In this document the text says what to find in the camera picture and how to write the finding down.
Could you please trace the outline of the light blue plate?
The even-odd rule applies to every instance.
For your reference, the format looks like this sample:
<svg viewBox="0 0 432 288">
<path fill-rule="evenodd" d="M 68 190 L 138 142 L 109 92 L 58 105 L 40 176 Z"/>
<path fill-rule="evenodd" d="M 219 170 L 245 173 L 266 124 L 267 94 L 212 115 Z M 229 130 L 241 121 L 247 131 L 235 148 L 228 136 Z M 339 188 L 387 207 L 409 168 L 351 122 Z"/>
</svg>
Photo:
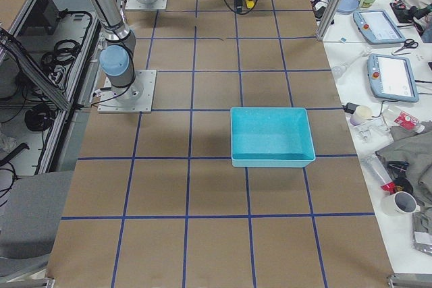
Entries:
<svg viewBox="0 0 432 288">
<path fill-rule="evenodd" d="M 337 12 L 340 14 L 348 15 L 358 9 L 358 0 L 340 0 Z"/>
</svg>

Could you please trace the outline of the upper teach pendant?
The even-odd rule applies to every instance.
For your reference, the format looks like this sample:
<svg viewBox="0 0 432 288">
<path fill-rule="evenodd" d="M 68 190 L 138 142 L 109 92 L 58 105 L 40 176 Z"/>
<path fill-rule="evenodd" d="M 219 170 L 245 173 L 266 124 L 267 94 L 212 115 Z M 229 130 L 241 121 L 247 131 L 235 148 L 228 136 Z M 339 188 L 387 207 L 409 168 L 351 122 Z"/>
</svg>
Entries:
<svg viewBox="0 0 432 288">
<path fill-rule="evenodd" d="M 352 17 L 358 31 L 372 45 L 397 44 L 406 40 L 389 14 L 382 9 L 354 11 Z"/>
</svg>

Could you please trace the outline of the white mug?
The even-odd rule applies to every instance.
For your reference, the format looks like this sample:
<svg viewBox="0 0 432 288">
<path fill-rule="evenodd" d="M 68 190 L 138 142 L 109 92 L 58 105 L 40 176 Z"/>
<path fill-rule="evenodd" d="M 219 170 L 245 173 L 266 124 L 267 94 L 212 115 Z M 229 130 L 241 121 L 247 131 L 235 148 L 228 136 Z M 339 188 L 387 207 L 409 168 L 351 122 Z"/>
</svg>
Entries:
<svg viewBox="0 0 432 288">
<path fill-rule="evenodd" d="M 396 192 L 386 196 L 381 201 L 381 209 L 388 216 L 402 216 L 421 211 L 415 198 L 407 192 Z"/>
</svg>

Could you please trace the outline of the teach pendant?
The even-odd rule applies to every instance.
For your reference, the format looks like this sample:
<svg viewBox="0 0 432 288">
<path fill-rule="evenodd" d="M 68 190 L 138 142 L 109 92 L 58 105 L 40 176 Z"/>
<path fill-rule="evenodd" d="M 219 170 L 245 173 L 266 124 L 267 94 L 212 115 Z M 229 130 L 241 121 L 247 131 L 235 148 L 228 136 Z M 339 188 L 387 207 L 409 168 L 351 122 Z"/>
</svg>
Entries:
<svg viewBox="0 0 432 288">
<path fill-rule="evenodd" d="M 374 97 L 406 103 L 419 101 L 408 58 L 370 54 L 367 59 L 367 75 Z"/>
<path fill-rule="evenodd" d="M 352 17 L 358 31 L 372 45 L 397 44 L 406 40 L 389 14 L 382 9 L 354 11 Z"/>
</svg>

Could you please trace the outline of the yellow beetle toy car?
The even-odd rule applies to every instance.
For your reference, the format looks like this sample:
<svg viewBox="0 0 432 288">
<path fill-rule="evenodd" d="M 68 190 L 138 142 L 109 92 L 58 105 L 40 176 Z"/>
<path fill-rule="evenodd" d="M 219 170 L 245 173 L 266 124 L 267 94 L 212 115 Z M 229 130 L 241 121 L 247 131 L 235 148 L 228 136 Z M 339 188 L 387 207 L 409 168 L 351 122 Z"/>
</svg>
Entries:
<svg viewBox="0 0 432 288">
<path fill-rule="evenodd" d="M 255 6 L 255 0 L 244 0 L 246 8 L 248 10 L 252 9 Z"/>
</svg>

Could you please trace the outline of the turquoise plastic bin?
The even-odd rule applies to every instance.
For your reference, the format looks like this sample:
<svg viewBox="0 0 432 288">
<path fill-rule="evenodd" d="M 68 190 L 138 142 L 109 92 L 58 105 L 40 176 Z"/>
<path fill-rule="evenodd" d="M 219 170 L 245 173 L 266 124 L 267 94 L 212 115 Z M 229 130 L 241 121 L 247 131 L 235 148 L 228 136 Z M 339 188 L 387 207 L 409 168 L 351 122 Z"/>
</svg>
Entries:
<svg viewBox="0 0 432 288">
<path fill-rule="evenodd" d="M 303 168 L 316 160 L 306 109 L 233 107 L 230 117 L 233 166 Z"/>
</svg>

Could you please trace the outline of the black scissors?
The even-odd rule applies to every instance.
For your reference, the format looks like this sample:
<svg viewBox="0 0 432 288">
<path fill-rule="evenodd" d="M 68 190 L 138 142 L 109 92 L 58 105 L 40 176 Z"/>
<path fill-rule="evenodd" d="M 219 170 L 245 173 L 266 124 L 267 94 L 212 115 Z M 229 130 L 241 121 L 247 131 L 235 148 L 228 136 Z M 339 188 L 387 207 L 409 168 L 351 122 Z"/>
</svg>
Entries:
<svg viewBox="0 0 432 288">
<path fill-rule="evenodd" d="M 404 44 L 394 52 L 392 52 L 392 55 L 399 55 L 399 53 L 405 49 L 416 49 L 419 46 L 419 43 L 415 41 L 415 39 L 407 38 L 404 41 Z"/>
</svg>

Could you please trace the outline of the lower teach pendant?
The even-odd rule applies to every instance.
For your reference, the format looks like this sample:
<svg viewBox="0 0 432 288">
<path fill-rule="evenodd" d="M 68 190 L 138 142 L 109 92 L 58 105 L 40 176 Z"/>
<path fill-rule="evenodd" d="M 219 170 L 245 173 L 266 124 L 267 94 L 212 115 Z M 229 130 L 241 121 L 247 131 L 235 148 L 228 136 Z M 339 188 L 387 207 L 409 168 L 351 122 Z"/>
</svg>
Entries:
<svg viewBox="0 0 432 288">
<path fill-rule="evenodd" d="M 406 103 L 419 101 L 408 58 L 370 54 L 367 59 L 367 75 L 374 97 Z"/>
</svg>

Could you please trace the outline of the grey chair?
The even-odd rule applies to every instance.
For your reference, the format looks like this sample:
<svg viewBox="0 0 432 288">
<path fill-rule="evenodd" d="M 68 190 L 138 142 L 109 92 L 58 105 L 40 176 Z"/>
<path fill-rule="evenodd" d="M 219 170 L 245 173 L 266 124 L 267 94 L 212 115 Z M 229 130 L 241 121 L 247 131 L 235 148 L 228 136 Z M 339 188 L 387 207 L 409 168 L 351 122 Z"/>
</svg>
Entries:
<svg viewBox="0 0 432 288">
<path fill-rule="evenodd" d="M 73 173 L 43 173 L 14 183 L 1 221 L 2 282 L 47 265 Z"/>
</svg>

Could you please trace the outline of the grey cloth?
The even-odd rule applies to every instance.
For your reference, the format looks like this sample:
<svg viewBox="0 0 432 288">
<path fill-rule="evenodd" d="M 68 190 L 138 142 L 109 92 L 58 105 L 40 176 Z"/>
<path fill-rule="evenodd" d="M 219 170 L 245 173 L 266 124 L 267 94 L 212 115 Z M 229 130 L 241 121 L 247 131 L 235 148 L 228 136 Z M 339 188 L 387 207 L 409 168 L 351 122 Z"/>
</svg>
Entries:
<svg viewBox="0 0 432 288">
<path fill-rule="evenodd" d="M 404 161 L 409 164 L 406 178 L 413 187 L 413 196 L 421 206 L 414 214 L 414 229 L 431 233 L 431 122 L 422 122 L 425 129 L 416 133 L 393 126 L 390 134 L 393 142 L 375 154 L 382 163 Z"/>
</svg>

